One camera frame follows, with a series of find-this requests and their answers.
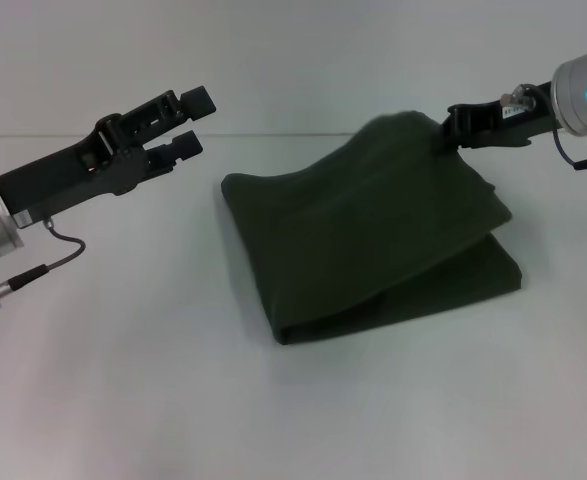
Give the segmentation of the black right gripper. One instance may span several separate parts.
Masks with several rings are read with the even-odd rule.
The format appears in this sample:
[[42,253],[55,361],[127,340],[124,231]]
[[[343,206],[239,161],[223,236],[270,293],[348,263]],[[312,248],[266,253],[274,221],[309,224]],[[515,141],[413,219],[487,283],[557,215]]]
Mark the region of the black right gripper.
[[555,116],[538,93],[528,93],[535,109],[507,114],[499,101],[484,104],[455,104],[433,138],[432,150],[444,153],[487,147],[520,148],[534,136],[550,133]]

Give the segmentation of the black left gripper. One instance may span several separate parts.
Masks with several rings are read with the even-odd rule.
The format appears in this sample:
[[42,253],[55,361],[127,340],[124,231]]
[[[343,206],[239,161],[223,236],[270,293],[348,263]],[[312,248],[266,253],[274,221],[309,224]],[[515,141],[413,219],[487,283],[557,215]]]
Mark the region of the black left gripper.
[[122,195],[146,173],[170,173],[178,160],[203,152],[193,131],[147,154],[135,138],[157,138],[216,111],[204,86],[180,97],[169,90],[124,115],[101,119],[77,144],[0,175],[0,197],[17,226],[24,229],[96,196]]

